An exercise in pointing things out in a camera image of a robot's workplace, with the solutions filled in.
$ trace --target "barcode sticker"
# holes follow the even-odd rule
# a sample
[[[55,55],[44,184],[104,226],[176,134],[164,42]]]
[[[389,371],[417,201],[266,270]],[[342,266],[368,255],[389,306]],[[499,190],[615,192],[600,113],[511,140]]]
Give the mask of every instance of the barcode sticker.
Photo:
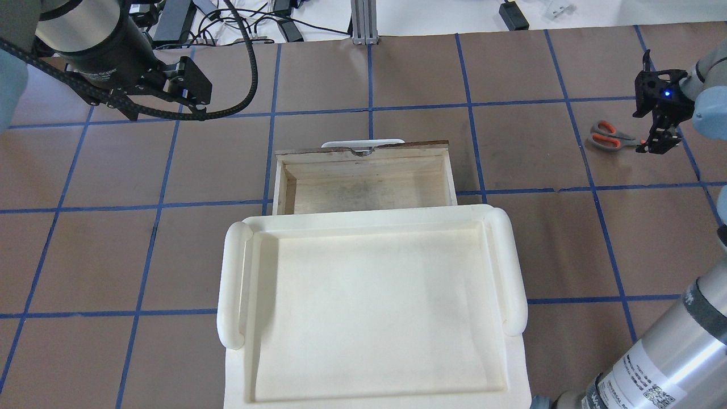
[[[609,408],[669,409],[686,396],[651,361],[639,340],[598,383]]]

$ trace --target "black cable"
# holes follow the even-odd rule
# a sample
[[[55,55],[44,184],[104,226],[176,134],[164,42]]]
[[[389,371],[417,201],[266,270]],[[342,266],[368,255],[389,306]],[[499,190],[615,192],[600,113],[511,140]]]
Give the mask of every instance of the black cable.
[[[278,20],[278,19],[276,19],[276,18],[274,18],[274,17],[271,17],[271,16],[269,16],[269,15],[266,15],[266,16],[262,16],[261,18],[258,18],[258,19],[257,19],[257,20],[255,21],[255,23],[253,23],[253,24],[252,24],[252,30],[253,30],[253,31],[254,31],[254,32],[255,32],[256,34],[257,34],[257,25],[258,25],[258,24],[259,24],[259,23],[260,23],[261,21],[263,21],[263,20],[272,20],[272,21],[274,21],[274,22],[278,23],[278,27],[282,28],[282,27],[281,27],[281,22],[280,22],[280,20]]]
[[[275,13],[260,11],[260,10],[262,10],[262,7],[260,7],[260,9],[258,9],[258,10],[253,10],[253,9],[236,9],[236,10],[239,11],[239,12],[252,13],[251,16],[252,15],[256,15],[256,14],[261,14],[261,15],[264,15],[265,17],[273,17],[273,19],[275,17],[278,17],[280,19],[280,20],[278,20],[278,23],[280,23],[281,21],[289,20],[289,21],[294,21],[294,22],[299,23],[299,24],[306,25],[306,26],[311,27],[311,28],[315,28],[316,30],[330,31],[331,33],[342,34],[344,36],[349,36],[350,37],[350,35],[347,32],[345,32],[345,31],[335,30],[333,28],[321,27],[319,25],[314,25],[314,24],[306,23],[305,21],[301,21],[301,20],[298,20],[297,18],[293,18],[293,17],[282,17],[282,16],[276,15]],[[219,12],[219,11],[224,11],[224,10],[223,9],[221,9],[221,10],[214,10],[214,11],[212,11],[210,13],[207,13],[207,14],[208,15],[213,15],[215,12]],[[252,25],[255,25],[256,23],[258,23],[261,20],[263,20],[263,17],[257,19],[254,23],[252,23]]]
[[[228,17],[224,17],[224,18],[223,18],[223,19],[221,19],[221,20],[215,20],[215,21],[212,21],[212,22],[211,22],[210,24],[208,24],[208,25],[205,25],[205,26],[204,26],[204,28],[200,28],[200,30],[198,30],[197,34],[195,34],[195,35],[194,35],[194,36],[193,36],[193,37],[192,37],[192,38],[191,38],[191,39],[189,40],[189,45],[191,45],[191,44],[193,44],[193,43],[194,43],[195,41],[197,41],[197,39],[199,39],[199,37],[200,37],[200,36],[203,36],[203,35],[204,35],[204,32],[205,32],[205,31],[206,31],[207,33],[209,33],[209,31],[208,31],[208,30],[209,30],[209,28],[210,28],[210,27],[212,27],[213,25],[215,25],[215,24],[217,24],[217,23],[219,23],[219,22],[224,22],[224,21],[226,21],[226,19],[227,19],[227,18],[228,18]]]
[[[252,42],[261,42],[263,44],[275,44],[275,40],[273,39],[250,39]],[[237,45],[240,43],[244,43],[244,40],[237,40],[228,44],[221,44],[221,45],[212,45],[212,44],[204,44],[204,43],[197,43],[197,44],[189,44],[189,43],[177,43],[177,44],[165,44],[160,45],[159,47],[155,49],[177,49],[177,48],[189,48],[189,47],[229,47],[231,45]]]
[[[235,21],[242,25],[242,19],[240,17],[240,14],[237,13],[237,9],[232,5],[230,0],[224,0],[225,5],[228,6],[228,9],[232,12]],[[147,106],[142,106],[137,103],[132,102],[131,100],[128,100],[126,98],[121,98],[117,95],[109,94],[106,91],[103,91],[99,88],[93,87],[91,84],[85,82],[84,80],[80,80],[77,78],[74,78],[72,76],[66,75],[64,72],[57,70],[52,65],[46,63],[43,60],[39,60],[35,56],[33,56],[31,53],[26,52],[24,49],[21,49],[17,45],[7,41],[5,38],[0,37],[0,49],[3,49],[4,51],[8,52],[11,55],[14,55],[15,57],[19,58],[23,62],[32,65],[33,67],[39,69],[40,71],[43,71],[44,73],[52,76],[53,78],[63,82],[64,84],[67,84],[69,87],[78,90],[81,93],[84,93],[86,95],[89,95],[93,98],[98,99],[99,101],[106,103],[108,105],[115,106],[117,108],[122,108],[128,111],[137,112],[139,114],[145,114],[149,116],[155,116],[157,118],[165,118],[165,119],[174,119],[174,120],[182,120],[182,121],[205,121],[207,119],[216,119],[216,118],[223,118],[225,116],[230,116],[233,114],[237,114],[239,111],[242,111],[245,109],[250,103],[252,102],[252,98],[255,96],[255,92],[257,91],[257,61],[255,60],[255,51],[252,48],[252,41],[250,41],[250,37],[247,35],[246,31],[241,31],[245,47],[247,48],[247,55],[250,58],[250,71],[251,71],[251,80],[250,80],[250,90],[248,91],[245,98],[240,101],[237,105],[234,105],[230,108],[222,109],[221,111],[215,111],[215,112],[209,112],[209,113],[180,113],[180,112],[173,112],[173,111],[162,111],[161,109],[154,109],[149,108]]]

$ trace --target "white floor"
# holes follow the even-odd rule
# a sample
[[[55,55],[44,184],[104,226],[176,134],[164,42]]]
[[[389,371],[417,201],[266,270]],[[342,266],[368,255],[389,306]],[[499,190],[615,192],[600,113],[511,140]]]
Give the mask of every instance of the white floor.
[[[552,1],[571,6],[555,18],[547,17]],[[258,9],[264,0],[235,0],[240,8]],[[531,29],[607,27],[632,24],[686,23],[727,20],[727,0],[517,0]],[[377,27],[381,36],[506,31],[498,14],[500,0],[379,0]],[[308,0],[293,12],[293,18],[346,31],[350,0]],[[345,36],[298,24],[306,41],[340,39]],[[240,35],[232,29],[212,31],[223,41]],[[272,21],[260,23],[258,32],[276,42],[284,41]]]

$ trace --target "wooden drawer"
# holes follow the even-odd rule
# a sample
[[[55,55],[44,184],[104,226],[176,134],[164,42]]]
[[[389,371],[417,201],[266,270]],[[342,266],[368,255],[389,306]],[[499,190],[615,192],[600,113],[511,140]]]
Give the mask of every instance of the wooden drawer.
[[[275,154],[274,215],[457,204],[446,140]]]

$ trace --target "qr code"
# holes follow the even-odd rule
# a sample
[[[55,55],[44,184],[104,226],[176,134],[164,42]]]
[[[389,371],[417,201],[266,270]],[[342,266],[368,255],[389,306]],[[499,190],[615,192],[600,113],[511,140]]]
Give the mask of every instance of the qr code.
[[[652,385],[651,388],[643,393],[643,396],[659,409],[667,409],[671,404],[676,402],[676,399],[672,395],[664,392],[662,388],[659,388],[659,385]]]

